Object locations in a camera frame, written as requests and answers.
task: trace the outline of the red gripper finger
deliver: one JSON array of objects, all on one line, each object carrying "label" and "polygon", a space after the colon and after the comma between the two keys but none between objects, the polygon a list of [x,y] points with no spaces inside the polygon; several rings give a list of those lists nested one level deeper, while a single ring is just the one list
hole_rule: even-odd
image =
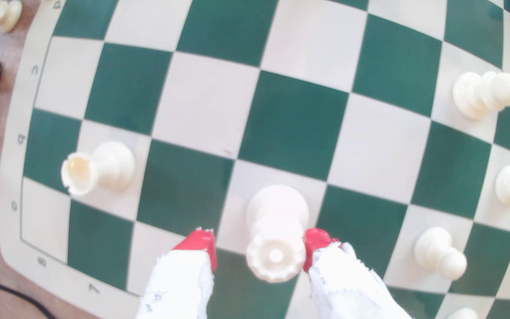
[{"label": "red gripper finger", "polygon": [[308,272],[308,269],[312,266],[312,255],[314,251],[339,240],[337,238],[330,238],[330,235],[328,235],[325,230],[309,228],[304,232],[303,241],[306,247],[306,261],[304,262],[303,269]]},{"label": "red gripper finger", "polygon": [[203,250],[210,256],[212,272],[218,266],[216,259],[216,239],[212,229],[202,230],[201,228],[191,232],[188,237],[184,238],[173,250]]}]

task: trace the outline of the white rook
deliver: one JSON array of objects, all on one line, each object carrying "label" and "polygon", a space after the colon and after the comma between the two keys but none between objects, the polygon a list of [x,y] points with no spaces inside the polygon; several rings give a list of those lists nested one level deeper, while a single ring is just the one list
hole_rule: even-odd
[{"label": "white rook", "polygon": [[260,279],[278,283],[294,277],[306,260],[302,236],[308,224],[304,197],[286,185],[271,185],[255,194],[247,208],[251,242],[247,264]]},{"label": "white rook", "polygon": [[135,157],[125,144],[101,144],[92,154],[76,152],[62,163],[62,184],[72,195],[85,195],[97,186],[121,191],[135,173]]}]

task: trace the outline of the printed number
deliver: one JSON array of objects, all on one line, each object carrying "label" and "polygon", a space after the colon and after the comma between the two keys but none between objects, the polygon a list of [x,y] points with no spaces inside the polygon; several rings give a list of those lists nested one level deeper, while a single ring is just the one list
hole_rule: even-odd
[{"label": "printed number", "polygon": [[37,261],[39,262],[39,265],[46,267],[46,260],[43,257],[39,257]]},{"label": "printed number", "polygon": [[93,291],[93,292],[95,292],[96,294],[100,294],[100,291],[99,291],[99,290],[97,290],[97,288],[96,288],[93,284],[89,284],[89,286],[88,286],[88,290],[89,290],[89,291]]}]

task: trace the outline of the white cloth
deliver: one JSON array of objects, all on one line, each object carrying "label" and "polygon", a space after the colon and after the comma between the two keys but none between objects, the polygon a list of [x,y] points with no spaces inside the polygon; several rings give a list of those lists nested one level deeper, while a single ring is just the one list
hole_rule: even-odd
[{"label": "white cloth", "polygon": [[316,250],[308,270],[322,319],[411,319],[349,243]]},{"label": "white cloth", "polygon": [[206,319],[214,275],[202,250],[171,250],[159,257],[135,319]]}]

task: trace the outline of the black cable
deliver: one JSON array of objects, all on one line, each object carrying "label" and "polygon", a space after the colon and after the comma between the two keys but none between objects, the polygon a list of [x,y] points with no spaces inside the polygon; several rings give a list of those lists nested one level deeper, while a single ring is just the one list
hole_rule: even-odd
[{"label": "black cable", "polygon": [[31,298],[31,297],[29,297],[29,296],[26,296],[26,295],[24,295],[24,294],[21,294],[20,292],[18,292],[18,291],[14,291],[13,289],[10,289],[10,288],[5,287],[5,286],[1,286],[1,285],[0,285],[0,289],[1,289],[1,290],[3,290],[3,291],[5,291],[5,292],[8,292],[9,294],[14,294],[14,295],[16,295],[17,297],[19,297],[19,298],[21,298],[21,299],[24,299],[25,301],[28,301],[28,302],[32,303],[32,305],[33,305],[33,306],[35,306],[35,307],[37,307],[37,309],[39,309],[39,310],[40,310],[40,312],[42,312],[42,313],[43,313],[43,315],[45,315],[45,316],[46,316],[46,318],[48,318],[48,319],[56,319],[56,317],[55,317],[55,316],[53,316],[53,315],[50,313],[50,311],[48,311],[48,309],[47,309],[47,308],[45,308],[45,306],[41,305],[41,304],[39,303],[39,301],[36,301],[35,299],[32,299],[32,298]]}]

